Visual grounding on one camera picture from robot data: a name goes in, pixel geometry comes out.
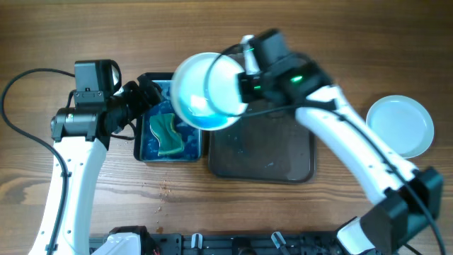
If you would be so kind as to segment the white plate blue stain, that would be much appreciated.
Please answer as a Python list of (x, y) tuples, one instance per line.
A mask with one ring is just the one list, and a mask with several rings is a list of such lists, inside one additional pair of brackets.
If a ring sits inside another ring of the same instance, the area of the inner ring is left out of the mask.
[(206, 131), (233, 125), (248, 107), (241, 101), (238, 74), (243, 67), (233, 58), (203, 52), (182, 62), (172, 77), (171, 104), (190, 126)]

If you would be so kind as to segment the green yellow sponge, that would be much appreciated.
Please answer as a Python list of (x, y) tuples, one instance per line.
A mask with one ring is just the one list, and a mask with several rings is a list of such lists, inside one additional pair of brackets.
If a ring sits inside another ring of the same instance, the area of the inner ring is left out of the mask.
[(149, 118), (151, 133), (159, 142), (160, 157), (178, 154), (185, 148), (182, 135), (176, 131), (174, 120), (174, 113), (153, 115)]

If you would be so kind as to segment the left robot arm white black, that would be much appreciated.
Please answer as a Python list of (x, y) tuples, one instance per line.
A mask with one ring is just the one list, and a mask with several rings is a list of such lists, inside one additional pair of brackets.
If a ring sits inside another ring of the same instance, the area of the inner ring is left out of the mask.
[(31, 254), (88, 254), (93, 197), (110, 139), (161, 102), (161, 89), (140, 78), (77, 74), (75, 106), (52, 121), (56, 153), (45, 211)]

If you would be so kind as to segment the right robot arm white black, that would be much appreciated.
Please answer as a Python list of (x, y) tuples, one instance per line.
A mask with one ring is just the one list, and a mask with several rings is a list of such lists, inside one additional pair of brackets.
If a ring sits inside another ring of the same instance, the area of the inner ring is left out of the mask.
[(241, 83), (247, 99), (283, 97), (283, 108), (319, 137), (358, 180), (373, 208), (343, 225), (336, 234), (348, 254), (373, 249), (392, 254), (431, 227), (441, 254), (445, 242), (436, 224), (444, 180), (430, 167), (421, 171), (398, 155), (348, 103), (341, 88), (315, 61), (285, 53), (265, 61), (262, 53), (244, 53), (247, 75), (257, 84)]

